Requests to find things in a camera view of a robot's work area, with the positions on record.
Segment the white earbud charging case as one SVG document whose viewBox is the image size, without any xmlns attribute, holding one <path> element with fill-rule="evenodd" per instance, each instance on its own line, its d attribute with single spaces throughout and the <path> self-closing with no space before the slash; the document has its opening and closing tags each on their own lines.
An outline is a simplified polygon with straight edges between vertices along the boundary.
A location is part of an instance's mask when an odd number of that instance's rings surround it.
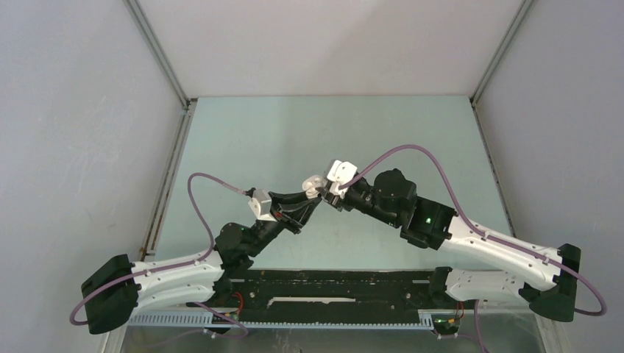
<svg viewBox="0 0 624 353">
<path fill-rule="evenodd" d="M 314 199 L 320 194 L 319 189 L 323 189 L 326 185 L 327 180 L 323 176 L 313 175 L 302 183 L 302 190 L 307 199 Z"/>
</svg>

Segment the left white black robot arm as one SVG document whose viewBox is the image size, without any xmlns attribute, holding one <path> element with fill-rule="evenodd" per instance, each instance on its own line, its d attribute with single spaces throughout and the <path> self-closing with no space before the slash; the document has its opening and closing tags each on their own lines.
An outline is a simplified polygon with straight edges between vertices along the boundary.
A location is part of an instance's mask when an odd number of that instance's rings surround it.
<svg viewBox="0 0 624 353">
<path fill-rule="evenodd" d="M 85 325 L 92 335 L 113 331 L 138 314 L 191 302 L 224 306 L 233 296 L 230 279 L 246 271 L 281 232 L 301 232 L 321 203 L 306 193 L 265 193 L 250 200 L 260 210 L 251 227 L 224 225 L 212 248 L 198 254 L 157 262 L 111 257 L 81 285 Z"/>
</svg>

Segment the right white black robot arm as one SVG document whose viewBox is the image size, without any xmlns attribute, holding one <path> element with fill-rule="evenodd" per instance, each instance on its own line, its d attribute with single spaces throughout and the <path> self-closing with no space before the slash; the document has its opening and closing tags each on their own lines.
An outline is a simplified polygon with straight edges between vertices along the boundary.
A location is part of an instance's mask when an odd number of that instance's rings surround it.
<svg viewBox="0 0 624 353">
<path fill-rule="evenodd" d="M 577 246 L 537 246 L 464 221 L 454 208 L 418 196 L 416 184 L 397 168 L 369 184 L 353 164 L 336 161 L 324 178 L 324 197 L 332 207 L 376 218 L 421 249 L 465 254 L 493 266 L 491 271 L 437 268 L 428 287 L 435 306 L 447 307 L 455 300 L 518 301 L 545 318 L 573 320 L 577 279 L 559 266 L 579 269 Z"/>
</svg>

